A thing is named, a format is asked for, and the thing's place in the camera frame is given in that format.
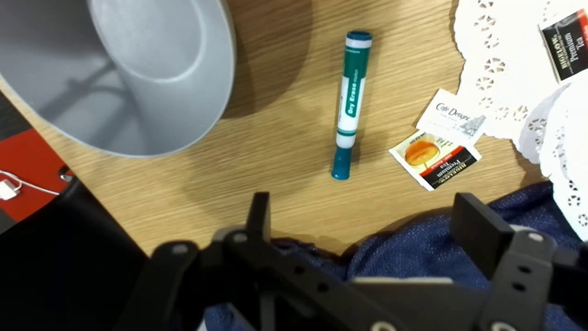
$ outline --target green marker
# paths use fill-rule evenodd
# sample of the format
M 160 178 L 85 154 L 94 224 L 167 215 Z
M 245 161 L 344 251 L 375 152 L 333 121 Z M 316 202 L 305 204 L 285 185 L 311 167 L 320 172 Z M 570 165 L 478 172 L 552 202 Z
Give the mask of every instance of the green marker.
M 331 174 L 337 180 L 349 178 L 351 150 L 360 123 L 371 34 L 368 31 L 349 31 L 346 38 L 346 62 L 342 95 L 338 103 L 337 154 Z

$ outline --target paper doily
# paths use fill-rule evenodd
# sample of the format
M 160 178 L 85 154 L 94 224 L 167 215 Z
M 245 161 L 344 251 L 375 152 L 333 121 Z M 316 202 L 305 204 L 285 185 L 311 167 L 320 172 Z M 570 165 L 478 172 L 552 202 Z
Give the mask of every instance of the paper doily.
M 588 240 L 588 115 L 579 79 L 559 84 L 539 25 L 583 7 L 583 0 L 460 0 L 454 36 L 465 64 L 458 95 L 487 115 L 487 134 L 517 148 L 553 182 L 553 198 Z

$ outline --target black packet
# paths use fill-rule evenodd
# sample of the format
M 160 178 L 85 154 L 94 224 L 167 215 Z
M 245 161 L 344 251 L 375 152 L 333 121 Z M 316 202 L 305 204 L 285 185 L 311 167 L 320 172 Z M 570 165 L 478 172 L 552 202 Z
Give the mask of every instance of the black packet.
M 588 16 L 585 9 L 540 27 L 559 80 L 588 68 Z

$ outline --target small card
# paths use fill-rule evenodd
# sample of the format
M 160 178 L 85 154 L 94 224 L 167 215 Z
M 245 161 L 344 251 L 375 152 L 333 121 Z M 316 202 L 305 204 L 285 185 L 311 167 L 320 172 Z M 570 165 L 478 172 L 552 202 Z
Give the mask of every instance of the small card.
M 585 9 L 540 25 L 540 31 L 559 80 L 588 68 L 588 16 Z
M 434 191 L 482 158 L 474 147 L 463 147 L 423 130 L 390 152 L 427 191 Z
M 474 145 L 484 134 L 485 115 L 460 101 L 458 95 L 439 90 L 421 115 L 417 128 L 443 136 L 458 145 Z

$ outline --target wooden table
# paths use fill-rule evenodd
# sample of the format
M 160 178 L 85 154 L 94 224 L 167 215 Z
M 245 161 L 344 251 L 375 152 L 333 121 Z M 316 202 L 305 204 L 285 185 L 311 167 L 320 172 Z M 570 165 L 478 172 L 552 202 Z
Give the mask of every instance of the wooden table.
M 416 128 L 438 88 L 456 90 L 461 57 L 449 0 L 230 0 L 239 38 L 237 84 L 219 125 L 167 158 L 129 160 L 72 141 L 48 126 L 2 82 L 2 91 L 43 132 L 123 228 L 151 251 L 171 239 L 208 244 L 241 224 L 254 191 L 272 193 L 274 235 L 342 251 L 410 215 L 482 200 L 540 180 L 506 139 L 484 137 L 484 160 L 427 193 L 388 154 Z M 329 174 L 349 29 L 375 34 L 360 150 L 351 180 Z

